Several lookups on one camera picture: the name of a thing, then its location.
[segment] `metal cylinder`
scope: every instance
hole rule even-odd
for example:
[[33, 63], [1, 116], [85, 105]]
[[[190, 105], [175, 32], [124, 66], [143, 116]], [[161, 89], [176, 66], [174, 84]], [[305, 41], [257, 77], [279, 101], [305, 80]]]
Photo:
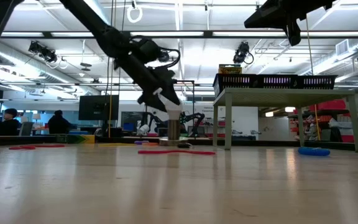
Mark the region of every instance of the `metal cylinder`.
[[180, 122], [179, 120], [168, 120], [168, 140], [179, 140]]

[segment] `monitor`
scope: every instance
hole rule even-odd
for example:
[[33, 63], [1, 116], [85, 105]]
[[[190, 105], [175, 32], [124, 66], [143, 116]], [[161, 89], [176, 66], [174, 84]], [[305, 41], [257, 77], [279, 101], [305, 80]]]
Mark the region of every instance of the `monitor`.
[[82, 121], [118, 120], [119, 96], [81, 96], [78, 119]]

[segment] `black basket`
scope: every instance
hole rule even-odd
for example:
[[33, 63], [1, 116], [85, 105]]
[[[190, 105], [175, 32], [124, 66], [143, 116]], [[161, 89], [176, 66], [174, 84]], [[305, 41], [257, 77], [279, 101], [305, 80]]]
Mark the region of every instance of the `black basket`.
[[298, 75], [257, 75], [257, 85], [254, 88], [294, 89]]
[[253, 85], [256, 78], [256, 75], [247, 74], [216, 74], [213, 84], [215, 97], [218, 97], [225, 88], [255, 88], [256, 86]]
[[337, 75], [298, 76], [297, 86], [304, 90], [333, 90]]

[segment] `table leg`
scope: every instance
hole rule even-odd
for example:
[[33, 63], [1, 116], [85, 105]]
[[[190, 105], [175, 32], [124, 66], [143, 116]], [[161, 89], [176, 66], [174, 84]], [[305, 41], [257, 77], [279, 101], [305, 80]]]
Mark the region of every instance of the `table leg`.
[[226, 93], [225, 94], [225, 101], [226, 101], [226, 135], [224, 138], [224, 149], [230, 150], [231, 149], [231, 117], [232, 117], [232, 94]]
[[301, 146], [305, 146], [305, 133], [303, 132], [302, 107], [296, 108], [296, 110], [298, 111], [299, 142]]
[[214, 105], [213, 146], [218, 146], [218, 105]]
[[349, 104], [349, 111], [351, 112], [354, 146], [356, 147], [356, 152], [358, 152], [358, 115], [356, 110], [356, 97], [354, 95], [348, 96], [347, 102]]

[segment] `metal table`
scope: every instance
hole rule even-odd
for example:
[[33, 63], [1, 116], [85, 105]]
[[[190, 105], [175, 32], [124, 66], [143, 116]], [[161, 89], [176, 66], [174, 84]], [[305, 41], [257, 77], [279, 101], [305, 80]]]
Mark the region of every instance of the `metal table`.
[[[224, 148], [231, 148], [232, 106], [294, 106], [298, 110], [299, 130], [303, 130], [302, 107], [346, 98], [351, 114], [354, 142], [358, 152], [358, 119], [355, 92], [352, 90], [292, 90], [262, 88], [225, 88], [214, 101], [213, 145], [218, 146], [218, 106], [226, 107], [226, 137]], [[305, 136], [300, 131], [300, 144]]]

